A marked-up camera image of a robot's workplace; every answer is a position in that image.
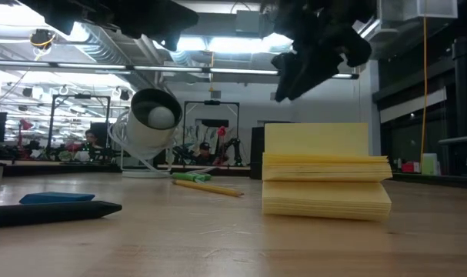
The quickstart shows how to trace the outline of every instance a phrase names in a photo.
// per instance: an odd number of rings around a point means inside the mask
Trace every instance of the metal frame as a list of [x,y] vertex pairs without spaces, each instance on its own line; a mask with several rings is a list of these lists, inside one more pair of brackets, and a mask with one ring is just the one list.
[[[78,95],[53,95],[52,96],[52,109],[50,111],[50,125],[48,126],[48,142],[47,142],[47,148],[46,148],[46,152],[47,153],[50,153],[51,149],[52,149],[52,132],[53,132],[53,128],[54,128],[54,116],[55,116],[55,109],[58,108],[60,106],[57,105],[57,103],[55,102],[55,100],[57,98],[63,98],[64,100],[62,101],[62,103],[60,104],[63,104],[63,102],[65,100],[67,100],[68,98],[76,98],[76,99],[81,99],[83,98],[82,95],[78,94]],[[91,98],[103,98],[103,99],[106,99],[107,100],[107,111],[106,111],[106,117],[105,117],[105,124],[108,128],[108,118],[110,116],[110,104],[112,103],[112,99],[110,96],[93,96],[93,95],[84,95],[84,98],[86,99],[91,99]],[[108,138],[106,140],[106,143],[105,143],[105,148],[104,148],[105,152],[106,150],[108,150]],[[103,162],[105,162],[106,160],[106,153],[103,154]]]
[[184,124],[182,125],[182,148],[185,147],[185,123],[187,122],[187,114],[188,112],[190,112],[191,110],[193,110],[194,107],[191,108],[190,111],[187,112],[187,105],[188,104],[204,104],[204,105],[226,105],[227,107],[229,107],[228,105],[236,105],[237,107],[237,112],[236,112],[236,138],[238,139],[239,138],[239,129],[240,129],[240,103],[239,102],[220,102],[220,101],[217,101],[215,102],[215,104],[208,104],[209,101],[185,101],[184,102]]

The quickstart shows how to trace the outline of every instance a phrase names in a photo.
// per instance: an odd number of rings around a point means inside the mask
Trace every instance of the green object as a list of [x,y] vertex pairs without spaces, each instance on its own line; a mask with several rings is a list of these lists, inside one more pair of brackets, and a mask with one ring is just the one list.
[[210,174],[202,173],[173,173],[172,177],[177,180],[193,181],[193,182],[205,182],[211,180]]
[[173,173],[172,174],[173,179],[177,180],[184,180],[184,181],[195,181],[195,176],[193,174],[188,174],[188,173]]
[[438,159],[434,153],[423,154],[423,164],[421,167],[421,173],[424,175],[439,175],[438,173]]

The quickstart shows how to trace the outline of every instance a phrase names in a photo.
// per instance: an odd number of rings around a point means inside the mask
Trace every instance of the yellow cable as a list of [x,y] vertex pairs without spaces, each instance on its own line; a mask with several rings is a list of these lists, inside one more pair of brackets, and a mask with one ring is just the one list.
[[32,42],[32,36],[33,36],[33,35],[30,35],[30,42],[31,42],[31,44],[32,44],[33,46],[46,46],[48,43],[53,42],[54,39],[55,39],[55,34],[54,34],[54,35],[52,36],[52,38],[50,38],[50,39],[49,39],[48,41],[46,41],[46,42],[42,42],[42,43],[33,43],[33,42]]
[[425,0],[425,15],[423,17],[423,48],[424,48],[424,72],[425,72],[425,106],[423,107],[423,123],[422,123],[422,130],[421,130],[421,152],[420,152],[420,161],[419,161],[419,168],[420,172],[422,172],[423,167],[423,156],[425,153],[425,135],[426,135],[426,106],[428,104],[428,21],[427,21],[427,4],[428,0]]

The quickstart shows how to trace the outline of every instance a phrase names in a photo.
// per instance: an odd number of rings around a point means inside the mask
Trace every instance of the red object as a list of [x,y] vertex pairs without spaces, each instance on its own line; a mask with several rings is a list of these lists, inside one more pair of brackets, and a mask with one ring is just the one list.
[[226,135],[226,127],[225,126],[221,126],[219,127],[218,129],[218,135],[220,137],[224,137]]
[[404,165],[402,165],[402,172],[414,173],[414,171],[415,171],[415,166],[413,162],[406,162]]
[[82,145],[77,145],[75,143],[71,144],[71,145],[67,145],[65,147],[65,149],[69,152],[77,152],[79,151],[80,149],[82,149]]
[[21,124],[21,127],[23,130],[29,130],[31,127],[33,127],[33,124],[30,122],[27,122],[26,120],[22,119],[19,121],[19,124]]

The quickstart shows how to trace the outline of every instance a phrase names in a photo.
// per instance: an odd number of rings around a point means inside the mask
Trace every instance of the wall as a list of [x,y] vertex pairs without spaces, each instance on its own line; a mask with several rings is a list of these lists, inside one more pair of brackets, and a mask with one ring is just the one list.
[[[204,101],[210,99],[209,84],[169,84],[177,99],[182,103],[187,101]],[[270,94],[276,90],[277,85],[222,83],[215,84],[215,90],[222,91],[221,101],[240,103],[240,128],[239,138],[242,141],[240,149],[242,159],[245,163],[250,162],[250,141],[252,139],[252,127],[258,126],[258,121],[291,121],[292,110],[288,102],[278,104],[270,101]],[[230,128],[236,128],[236,116],[226,106],[205,106],[203,104],[192,108],[193,104],[187,106],[186,125],[194,125],[197,118],[228,119]],[[235,105],[230,105],[237,112]],[[228,156],[233,157],[233,148],[228,151]]]
[[[210,84],[186,85],[170,83],[168,87],[182,103],[210,99]],[[222,83],[214,84],[222,91],[223,102],[240,102],[239,136],[245,147],[244,160],[250,159],[252,127],[258,121],[289,122],[367,122],[369,124],[370,155],[380,155],[380,121],[372,93],[379,90],[378,65],[367,64],[359,80],[328,80],[294,102],[276,103],[270,100],[277,85]],[[197,105],[187,114],[187,125],[197,118],[228,119],[236,127],[235,115],[225,106]]]

